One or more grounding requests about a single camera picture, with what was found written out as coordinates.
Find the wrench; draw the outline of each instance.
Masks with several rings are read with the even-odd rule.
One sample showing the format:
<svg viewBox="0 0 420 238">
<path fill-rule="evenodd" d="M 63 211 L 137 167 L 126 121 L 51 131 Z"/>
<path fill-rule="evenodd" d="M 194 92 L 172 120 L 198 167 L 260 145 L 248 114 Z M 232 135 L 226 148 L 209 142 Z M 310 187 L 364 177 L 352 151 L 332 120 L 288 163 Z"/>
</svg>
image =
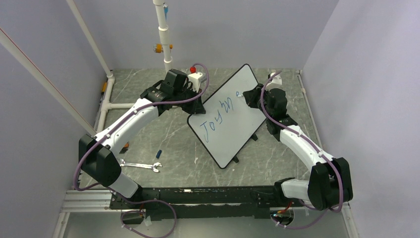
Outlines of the wrench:
<svg viewBox="0 0 420 238">
<path fill-rule="evenodd" d="M 157 162 L 152 165 L 146 165 L 146 164 L 136 164 L 136 163 L 127 163 L 125 160 L 118 158 L 118 163 L 121 167 L 127 166 L 127 167 L 138 167 L 143 169 L 151 169 L 155 173 L 159 173 L 159 170 L 157 169 L 158 166 L 163 167 L 161 163 Z"/>
</svg>

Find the whiteboard stand foot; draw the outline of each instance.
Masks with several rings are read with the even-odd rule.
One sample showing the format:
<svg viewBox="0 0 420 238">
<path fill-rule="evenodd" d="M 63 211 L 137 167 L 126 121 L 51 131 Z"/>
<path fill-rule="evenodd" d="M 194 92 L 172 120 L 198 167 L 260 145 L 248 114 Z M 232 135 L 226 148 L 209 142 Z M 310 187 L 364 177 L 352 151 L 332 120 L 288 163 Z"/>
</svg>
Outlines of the whiteboard stand foot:
<svg viewBox="0 0 420 238">
<path fill-rule="evenodd" d="M 238 157 L 236 155 L 232 158 L 232 160 L 235 163 L 239 163 L 239 159 L 238 159 Z"/>
<path fill-rule="evenodd" d="M 251 139 L 253 139 L 254 141 L 257 141 L 257 140 L 258 140 L 258 137 L 257 137 L 257 135 L 254 133 L 254 134 L 252 134 L 252 135 L 251 135 Z"/>
</svg>

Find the table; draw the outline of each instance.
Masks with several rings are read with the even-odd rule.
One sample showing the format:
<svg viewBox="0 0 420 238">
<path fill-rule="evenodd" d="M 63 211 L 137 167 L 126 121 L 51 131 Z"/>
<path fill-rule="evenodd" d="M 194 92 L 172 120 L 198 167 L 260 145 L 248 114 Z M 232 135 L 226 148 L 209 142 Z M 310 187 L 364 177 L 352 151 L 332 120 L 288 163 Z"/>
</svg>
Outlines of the table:
<svg viewBox="0 0 420 238">
<path fill-rule="evenodd" d="M 203 95 L 203 101 L 238 68 L 209 69 L 210 85 Z M 266 82 L 267 75 L 274 70 L 253 68 L 260 83 Z M 146 88 L 164 79 L 166 75 L 164 69 L 118 69 L 113 74 L 115 85 L 110 99 L 112 103 L 134 103 Z M 286 91 L 288 100 L 288 114 L 309 138 L 317 142 L 296 71 L 283 69 L 281 77 L 282 89 Z M 125 111 L 110 110 L 105 127 L 110 126 Z M 188 114 L 180 108 L 166 111 L 129 141 L 129 149 L 125 154 L 116 155 L 132 163 L 160 162 L 163 165 L 159 167 L 160 173 L 131 167 L 123 167 L 123 172 L 142 187 L 273 185 L 288 177 L 309 179 L 305 165 L 289 148 L 268 133 L 265 123 L 256 132 L 259 139 L 247 142 L 238 153 L 239 163 L 231 162 L 225 169 L 220 169 L 187 125 L 187 117 Z M 162 150 L 159 159 L 156 158 L 158 150 Z M 94 182 L 87 174 L 81 175 L 81 187 Z"/>
</svg>

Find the robotic arm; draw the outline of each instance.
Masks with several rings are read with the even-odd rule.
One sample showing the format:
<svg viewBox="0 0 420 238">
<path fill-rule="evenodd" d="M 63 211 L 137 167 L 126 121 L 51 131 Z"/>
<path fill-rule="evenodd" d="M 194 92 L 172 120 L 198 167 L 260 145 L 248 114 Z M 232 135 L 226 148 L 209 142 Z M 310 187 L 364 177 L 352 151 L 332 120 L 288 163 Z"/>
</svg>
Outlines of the robotic arm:
<svg viewBox="0 0 420 238">
<path fill-rule="evenodd" d="M 281 82 L 281 79 L 270 82 L 275 75 L 268 77 L 266 86 L 258 84 L 254 89 L 243 92 L 245 101 L 249 107 L 260 109 L 268 115 L 268 132 L 289 147 L 311 171 L 309 181 L 295 178 L 277 181 L 274 184 L 274 194 L 283 201 L 291 198 L 310 201 L 317 210 L 338 205 L 340 197 L 343 202 L 350 201 L 353 190 L 348 162 L 344 158 L 336 159 L 324 152 L 302 132 L 287 114 L 286 92 L 278 88 L 278 81 Z"/>
<path fill-rule="evenodd" d="M 122 172 L 114 155 L 118 154 L 141 128 L 172 106 L 179 106 L 189 114 L 205 114 L 206 110 L 199 96 L 200 83 L 205 78 L 206 76 L 199 72 L 187 76 L 179 70 L 169 70 L 164 80 L 145 90 L 134 106 L 111 126 L 93 138 L 84 135 L 79 140 L 79 161 L 85 157 L 81 169 L 101 185 L 115 190 L 130 201 L 142 201 L 142 187 Z M 197 96 L 197 99 L 186 102 Z"/>
</svg>

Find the blue marker cap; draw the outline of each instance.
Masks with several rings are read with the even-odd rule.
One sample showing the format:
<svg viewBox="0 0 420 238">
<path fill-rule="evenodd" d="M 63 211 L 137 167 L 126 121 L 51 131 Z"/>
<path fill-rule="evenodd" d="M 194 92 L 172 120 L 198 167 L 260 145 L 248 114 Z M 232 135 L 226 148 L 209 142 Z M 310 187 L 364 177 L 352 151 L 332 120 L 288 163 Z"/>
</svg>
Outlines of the blue marker cap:
<svg viewBox="0 0 420 238">
<path fill-rule="evenodd" d="M 160 154 L 162 153 L 162 150 L 159 150 L 158 152 L 157 152 L 157 154 L 156 154 L 156 158 L 158 158 L 159 159 L 159 157 L 160 157 Z"/>
</svg>

